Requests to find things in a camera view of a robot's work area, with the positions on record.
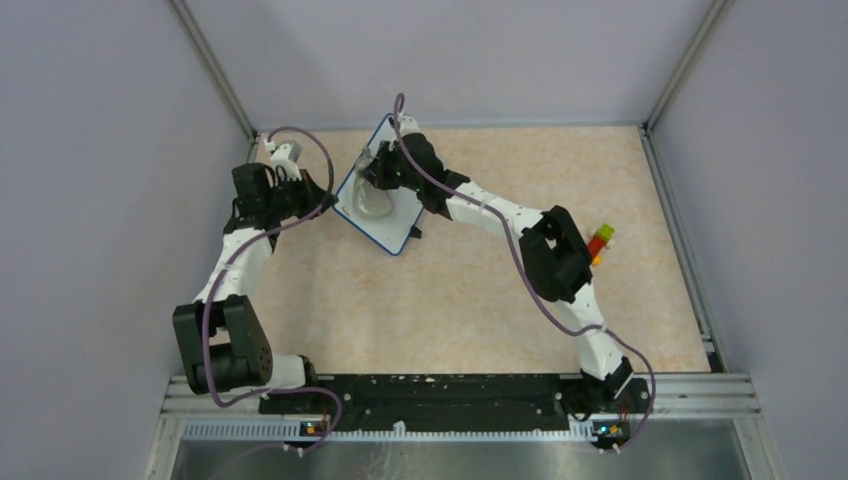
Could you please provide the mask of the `blue framed small whiteboard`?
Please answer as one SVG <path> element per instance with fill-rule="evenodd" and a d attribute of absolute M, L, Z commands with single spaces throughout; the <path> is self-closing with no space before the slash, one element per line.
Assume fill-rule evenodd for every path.
<path fill-rule="evenodd" d="M 389 125 L 387 113 L 374 132 L 371 134 L 365 146 L 360 150 L 357 159 L 365 157 L 372 160 L 377 152 L 381 141 L 396 140 L 395 132 Z M 372 240 L 384 251 L 393 256 L 398 256 L 412 237 L 413 228 L 423 212 L 423 206 L 418 201 L 415 193 L 404 189 L 386 191 L 394 203 L 394 211 L 388 217 L 369 219 L 358 216 L 353 210 L 353 166 L 336 190 L 338 202 L 333 206 L 334 211 L 356 230 Z"/>

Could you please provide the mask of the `grey oval whiteboard eraser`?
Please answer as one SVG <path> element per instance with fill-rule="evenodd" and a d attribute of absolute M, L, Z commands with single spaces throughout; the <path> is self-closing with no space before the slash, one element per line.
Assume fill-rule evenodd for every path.
<path fill-rule="evenodd" d="M 354 164 L 353 210 L 364 218 L 385 218 L 393 213 L 394 203 L 386 191 L 377 189 L 365 179 L 365 168 L 369 164 L 365 157 L 357 159 Z"/>

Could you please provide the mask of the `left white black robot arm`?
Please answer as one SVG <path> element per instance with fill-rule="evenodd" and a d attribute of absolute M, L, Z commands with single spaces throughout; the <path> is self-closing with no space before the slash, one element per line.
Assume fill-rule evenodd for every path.
<path fill-rule="evenodd" d="M 273 354 L 251 298 L 284 221 L 313 218 L 334 202 L 294 164 L 242 165 L 232 177 L 236 196 L 221 254 L 201 292 L 172 315 L 188 386 L 198 395 L 264 387 L 299 360 Z"/>

